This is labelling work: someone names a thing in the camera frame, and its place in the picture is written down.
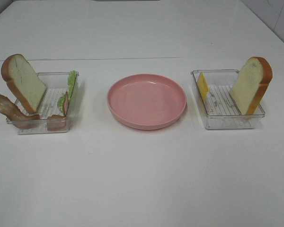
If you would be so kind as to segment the green lettuce leaf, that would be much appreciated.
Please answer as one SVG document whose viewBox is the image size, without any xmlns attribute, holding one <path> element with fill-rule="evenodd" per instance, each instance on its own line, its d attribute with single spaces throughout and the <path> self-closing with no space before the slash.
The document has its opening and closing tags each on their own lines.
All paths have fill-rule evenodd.
<svg viewBox="0 0 284 227">
<path fill-rule="evenodd" d="M 76 78 L 77 78 L 77 75 L 78 75 L 78 72 L 73 70 L 69 73 L 68 75 L 68 101 L 71 100 L 71 96 L 72 96 L 72 92 L 73 92 L 73 88 L 74 88 L 74 85 L 75 85 L 75 82 L 76 82 Z M 63 109 L 62 109 L 62 105 L 63 105 L 63 102 L 65 100 L 65 96 L 66 94 L 65 93 L 62 93 L 62 96 L 59 98 L 58 102 L 57 102 L 57 106 L 60 110 L 60 112 L 63 112 Z"/>
</svg>

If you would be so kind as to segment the short bacon strip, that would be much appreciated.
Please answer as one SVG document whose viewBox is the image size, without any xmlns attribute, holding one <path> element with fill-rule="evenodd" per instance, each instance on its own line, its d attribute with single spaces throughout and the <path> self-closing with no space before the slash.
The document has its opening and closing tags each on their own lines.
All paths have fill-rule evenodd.
<svg viewBox="0 0 284 227">
<path fill-rule="evenodd" d="M 68 92 L 66 92 L 65 94 L 62 94 L 62 96 L 58 99 L 57 106 L 60 111 L 60 115 L 53 114 L 47 117 L 47 120 L 48 120 L 47 129 L 49 131 L 58 131 L 66 127 L 65 117 L 67 115 L 67 111 L 69 107 Z"/>
</svg>

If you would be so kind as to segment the bread slice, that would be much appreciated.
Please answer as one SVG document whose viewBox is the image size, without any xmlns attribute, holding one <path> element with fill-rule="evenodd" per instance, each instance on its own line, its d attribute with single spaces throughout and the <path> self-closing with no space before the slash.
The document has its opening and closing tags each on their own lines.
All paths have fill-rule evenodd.
<svg viewBox="0 0 284 227">
<path fill-rule="evenodd" d="M 21 54 L 9 56 L 1 66 L 1 76 L 29 114 L 37 113 L 47 86 Z"/>
<path fill-rule="evenodd" d="M 251 57 L 239 71 L 230 95 L 242 115 L 252 115 L 273 77 L 270 64 L 263 57 Z"/>
</svg>

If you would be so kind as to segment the long bacon strip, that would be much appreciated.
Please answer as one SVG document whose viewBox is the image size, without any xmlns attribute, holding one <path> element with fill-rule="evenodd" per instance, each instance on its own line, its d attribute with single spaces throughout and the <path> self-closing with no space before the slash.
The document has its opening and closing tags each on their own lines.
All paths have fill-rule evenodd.
<svg viewBox="0 0 284 227">
<path fill-rule="evenodd" d="M 5 115 L 10 121 L 16 122 L 14 125 L 19 129 L 31 129 L 39 126 L 36 120 L 40 120 L 39 114 L 25 115 L 6 96 L 0 94 L 0 113 Z"/>
</svg>

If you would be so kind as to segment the pink round plate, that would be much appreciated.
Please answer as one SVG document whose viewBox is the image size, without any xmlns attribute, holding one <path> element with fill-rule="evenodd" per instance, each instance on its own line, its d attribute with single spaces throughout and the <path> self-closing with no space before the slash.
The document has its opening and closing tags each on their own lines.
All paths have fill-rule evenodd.
<svg viewBox="0 0 284 227">
<path fill-rule="evenodd" d="M 136 74 L 117 81 L 107 105 L 122 124 L 139 130 L 170 126 L 183 114 L 186 95 L 175 81 L 156 74 Z"/>
</svg>

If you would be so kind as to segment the yellow cheese slice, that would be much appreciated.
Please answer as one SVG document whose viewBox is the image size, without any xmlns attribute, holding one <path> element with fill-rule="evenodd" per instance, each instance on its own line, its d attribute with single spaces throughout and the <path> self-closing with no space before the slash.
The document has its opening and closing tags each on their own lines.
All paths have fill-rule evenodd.
<svg viewBox="0 0 284 227">
<path fill-rule="evenodd" d="M 201 94 L 201 98 L 205 102 L 207 93 L 209 92 L 209 87 L 207 85 L 207 81 L 206 81 L 206 78 L 203 72 L 200 72 L 199 74 L 197 85 L 198 85 L 199 92 Z"/>
</svg>

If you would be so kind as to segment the right clear plastic tray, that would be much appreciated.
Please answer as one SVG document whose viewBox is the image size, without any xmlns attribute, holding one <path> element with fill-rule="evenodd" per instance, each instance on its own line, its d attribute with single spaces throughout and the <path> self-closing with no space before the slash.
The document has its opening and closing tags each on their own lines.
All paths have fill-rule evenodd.
<svg viewBox="0 0 284 227">
<path fill-rule="evenodd" d="M 197 81 L 200 73 L 204 74 L 209 91 L 203 100 Z M 258 105 L 253 115 L 242 115 L 230 96 L 230 90 L 238 77 L 239 71 L 194 70 L 191 72 L 192 91 L 194 93 L 203 125 L 208 130 L 253 129 L 265 117 L 265 111 Z"/>
</svg>

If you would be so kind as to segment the clear plastic tray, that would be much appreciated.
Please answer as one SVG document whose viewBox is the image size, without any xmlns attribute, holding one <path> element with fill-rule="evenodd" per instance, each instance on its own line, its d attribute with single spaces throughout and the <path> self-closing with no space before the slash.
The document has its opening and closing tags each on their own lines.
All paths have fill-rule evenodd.
<svg viewBox="0 0 284 227">
<path fill-rule="evenodd" d="M 67 115 L 65 117 L 66 127 L 58 131 L 49 131 L 47 129 L 47 117 L 53 114 L 60 115 L 60 111 L 57 106 L 58 99 L 62 96 L 62 93 L 68 92 L 68 75 L 70 72 L 43 72 L 38 73 L 39 78 L 47 86 L 47 90 L 44 94 L 42 102 L 39 105 L 37 114 L 40 115 L 40 120 L 36 120 L 39 126 L 31 129 L 19 129 L 18 134 L 44 134 L 44 133 L 56 133 L 67 132 L 73 125 L 73 120 L 76 117 L 77 108 L 77 94 L 79 93 L 79 73 L 76 78 L 76 82 L 73 88 L 71 100 L 69 101 L 69 107 Z M 6 119 L 7 124 L 14 125 L 16 122 Z"/>
<path fill-rule="evenodd" d="M 203 100 L 197 81 L 200 73 L 204 74 L 209 91 Z M 265 117 L 265 111 L 258 105 L 253 115 L 242 115 L 230 96 L 230 90 L 238 77 L 239 71 L 194 70 L 191 72 L 192 91 L 194 93 L 203 125 L 208 130 L 253 129 Z"/>
</svg>

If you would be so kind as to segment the left clear plastic tray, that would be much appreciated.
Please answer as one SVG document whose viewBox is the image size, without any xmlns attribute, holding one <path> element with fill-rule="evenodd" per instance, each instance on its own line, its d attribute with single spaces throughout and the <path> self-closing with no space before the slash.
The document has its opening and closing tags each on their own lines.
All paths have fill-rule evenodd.
<svg viewBox="0 0 284 227">
<path fill-rule="evenodd" d="M 43 72 L 38 73 L 39 78 L 47 86 L 47 90 L 44 94 L 42 102 L 39 105 L 37 114 L 40 115 L 40 120 L 36 120 L 39 126 L 31 129 L 19 129 L 18 134 L 44 134 L 44 133 L 56 133 L 67 132 L 73 125 L 73 120 L 76 117 L 77 108 L 77 94 L 79 93 L 79 73 L 76 78 L 76 82 L 73 88 L 71 100 L 69 101 L 69 107 L 67 115 L 65 117 L 66 127 L 58 131 L 49 131 L 47 129 L 47 117 L 53 114 L 60 115 L 60 111 L 57 106 L 58 99 L 62 96 L 62 93 L 68 92 L 68 75 L 70 72 Z M 14 125 L 16 122 L 6 119 L 7 124 Z"/>
</svg>

